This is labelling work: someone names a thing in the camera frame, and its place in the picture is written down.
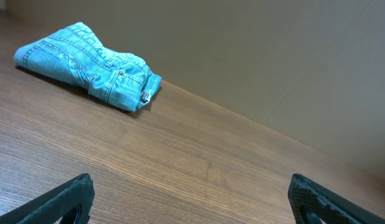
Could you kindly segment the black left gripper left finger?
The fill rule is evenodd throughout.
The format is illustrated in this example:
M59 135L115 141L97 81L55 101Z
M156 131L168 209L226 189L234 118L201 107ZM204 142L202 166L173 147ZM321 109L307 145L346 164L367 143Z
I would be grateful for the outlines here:
M88 173L66 183L0 216L0 223L87 224L95 191Z

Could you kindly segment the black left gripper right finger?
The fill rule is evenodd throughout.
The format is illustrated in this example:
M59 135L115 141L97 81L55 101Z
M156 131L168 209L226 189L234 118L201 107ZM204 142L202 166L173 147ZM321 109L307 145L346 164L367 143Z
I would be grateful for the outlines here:
M288 199L296 223L378 224L385 219L301 174L293 174Z

